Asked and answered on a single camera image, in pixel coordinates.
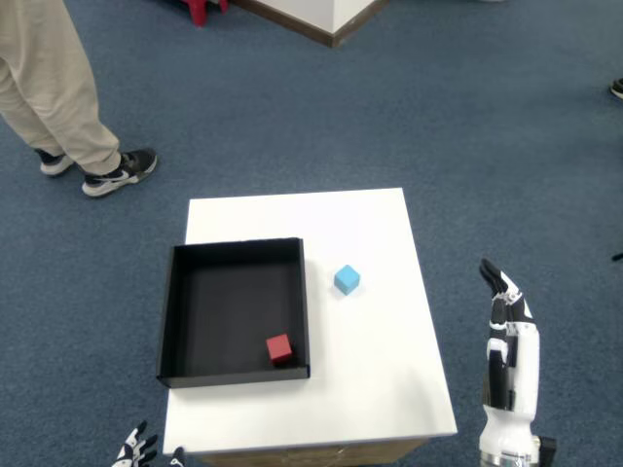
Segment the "black box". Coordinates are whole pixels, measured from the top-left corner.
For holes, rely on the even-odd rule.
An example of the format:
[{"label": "black box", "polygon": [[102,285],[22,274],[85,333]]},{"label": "black box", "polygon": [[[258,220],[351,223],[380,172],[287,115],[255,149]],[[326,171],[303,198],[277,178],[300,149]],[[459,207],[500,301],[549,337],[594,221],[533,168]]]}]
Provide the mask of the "black box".
[{"label": "black box", "polygon": [[[271,362],[266,339],[287,334],[293,357]],[[310,377],[301,238],[175,246],[158,362],[168,387]]]}]

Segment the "shoe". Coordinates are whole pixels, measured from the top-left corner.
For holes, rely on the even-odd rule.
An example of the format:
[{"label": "shoe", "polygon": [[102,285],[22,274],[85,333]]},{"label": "shoe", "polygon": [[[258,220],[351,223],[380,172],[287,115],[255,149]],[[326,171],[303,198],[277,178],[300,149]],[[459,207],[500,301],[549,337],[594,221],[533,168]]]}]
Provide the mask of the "shoe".
[{"label": "shoe", "polygon": [[82,191],[92,198],[108,195],[128,184],[140,182],[149,175],[158,162],[153,149],[144,148],[129,153],[121,153],[119,167],[106,175],[85,174]]},{"label": "shoe", "polygon": [[56,177],[73,165],[73,161],[64,154],[60,156],[52,156],[43,149],[35,149],[35,152],[41,158],[41,171],[49,177]]},{"label": "shoe", "polygon": [[623,78],[612,82],[610,91],[616,95],[619,99],[623,99]]}]

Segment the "wooden baseboard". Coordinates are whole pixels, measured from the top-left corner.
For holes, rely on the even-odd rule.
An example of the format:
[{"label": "wooden baseboard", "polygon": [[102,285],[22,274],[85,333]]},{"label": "wooden baseboard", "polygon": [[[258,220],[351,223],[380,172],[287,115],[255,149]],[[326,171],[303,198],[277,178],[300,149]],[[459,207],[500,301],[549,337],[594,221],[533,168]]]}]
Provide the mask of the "wooden baseboard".
[{"label": "wooden baseboard", "polygon": [[327,32],[308,22],[304,22],[298,18],[294,18],[284,12],[280,12],[275,8],[269,7],[257,0],[231,0],[232,3],[238,5],[245,10],[254,13],[262,18],[269,19],[272,22],[286,27],[292,31],[303,34],[306,37],[319,42],[327,47],[338,47],[342,42],[354,31],[365,24],[368,19],[378,13],[389,0],[374,0],[370,5],[363,9],[356,17],[347,22],[336,32]]}]

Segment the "robotic hand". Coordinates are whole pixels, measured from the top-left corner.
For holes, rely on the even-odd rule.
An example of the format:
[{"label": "robotic hand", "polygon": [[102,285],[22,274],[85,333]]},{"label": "robotic hand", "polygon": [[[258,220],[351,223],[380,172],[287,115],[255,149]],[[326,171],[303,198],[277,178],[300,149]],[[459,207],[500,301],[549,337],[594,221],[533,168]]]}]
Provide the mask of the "robotic hand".
[{"label": "robotic hand", "polygon": [[[147,440],[140,441],[140,435],[143,434],[147,422],[142,421],[136,428],[132,430],[128,438],[121,446],[117,460],[112,467],[149,467],[149,462],[156,457],[156,450],[148,449],[158,441],[158,435],[154,435]],[[186,457],[183,448],[177,448],[173,454],[169,466],[185,467]]]},{"label": "robotic hand", "polygon": [[539,335],[534,319],[524,295],[504,272],[483,260],[480,273],[493,294],[480,465],[551,465],[556,441],[534,437],[530,427],[538,395]]}]

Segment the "leg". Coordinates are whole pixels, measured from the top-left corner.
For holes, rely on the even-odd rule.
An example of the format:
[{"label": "leg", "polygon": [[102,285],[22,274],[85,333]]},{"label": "leg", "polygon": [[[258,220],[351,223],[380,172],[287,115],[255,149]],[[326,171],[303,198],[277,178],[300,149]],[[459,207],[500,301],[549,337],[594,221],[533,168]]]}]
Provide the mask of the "leg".
[{"label": "leg", "polygon": [[1,0],[0,56],[72,160],[94,174],[119,166],[119,141],[99,121],[91,66],[62,0]]},{"label": "leg", "polygon": [[188,0],[188,8],[191,10],[195,26],[203,26],[207,18],[205,0]]},{"label": "leg", "polygon": [[23,100],[9,65],[2,58],[0,58],[0,114],[31,148],[42,149],[52,156],[60,156],[63,153],[46,126]]}]

